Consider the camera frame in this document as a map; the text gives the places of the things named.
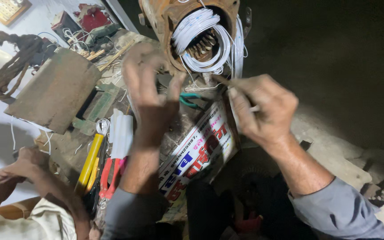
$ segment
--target electrical socket board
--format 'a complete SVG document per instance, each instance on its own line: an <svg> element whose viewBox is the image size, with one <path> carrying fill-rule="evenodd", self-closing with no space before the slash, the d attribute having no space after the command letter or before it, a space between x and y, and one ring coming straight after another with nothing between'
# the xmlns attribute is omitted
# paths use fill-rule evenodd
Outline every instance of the electrical socket board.
<svg viewBox="0 0 384 240"><path fill-rule="evenodd" d="M28 0L0 0L0 22L9 26L31 6Z"/></svg>

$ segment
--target green metal bracket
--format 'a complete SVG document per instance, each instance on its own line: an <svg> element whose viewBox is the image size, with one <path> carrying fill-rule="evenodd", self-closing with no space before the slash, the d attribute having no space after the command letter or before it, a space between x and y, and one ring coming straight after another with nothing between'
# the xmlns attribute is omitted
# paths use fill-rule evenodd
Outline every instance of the green metal bracket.
<svg viewBox="0 0 384 240"><path fill-rule="evenodd" d="M90 111L85 120L75 117L72 121L74 128L80 129L81 133L92 136L96 132L96 121L103 118L108 112L110 106L114 102L120 88L114 84L98 84L97 88L104 91L100 96L93 109Z"/></svg>

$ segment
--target blue wire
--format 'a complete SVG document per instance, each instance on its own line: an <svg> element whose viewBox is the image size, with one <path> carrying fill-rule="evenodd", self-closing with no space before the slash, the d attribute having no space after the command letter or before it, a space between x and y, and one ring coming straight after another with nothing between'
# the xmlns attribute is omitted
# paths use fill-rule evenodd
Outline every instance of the blue wire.
<svg viewBox="0 0 384 240"><path fill-rule="evenodd" d="M57 44L58 44L58 38L56 38L54 35L52 35L51 33L49 32L40 32L39 34L37 34L37 36L39 36L41 33L46 33L46 34L50 34L51 36L53 36L56 40L57 40Z"/></svg>

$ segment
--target beige shirt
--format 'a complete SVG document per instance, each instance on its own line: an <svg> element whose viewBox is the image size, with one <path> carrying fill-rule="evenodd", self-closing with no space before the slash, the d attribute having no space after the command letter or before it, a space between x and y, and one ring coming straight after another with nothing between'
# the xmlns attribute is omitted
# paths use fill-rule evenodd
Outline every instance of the beige shirt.
<svg viewBox="0 0 384 240"><path fill-rule="evenodd" d="M76 240L75 224L65 209L43 198L27 219L0 215L0 239Z"/></svg>

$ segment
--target green pliers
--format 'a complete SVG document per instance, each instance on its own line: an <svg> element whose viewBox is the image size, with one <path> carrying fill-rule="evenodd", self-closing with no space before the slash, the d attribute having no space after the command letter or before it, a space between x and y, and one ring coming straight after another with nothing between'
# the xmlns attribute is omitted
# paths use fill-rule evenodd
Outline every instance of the green pliers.
<svg viewBox="0 0 384 240"><path fill-rule="evenodd" d="M193 103L191 101L189 101L189 99L201 99L203 101L206 101L208 102L209 99L199 95L199 94L196 94L196 93L181 93L180 94L180 98L179 98L179 101L181 103L183 103L184 105L190 107L190 108L193 108L193 109L200 109L200 110L204 110L202 109L200 106L198 106L198 104L196 103Z"/></svg>

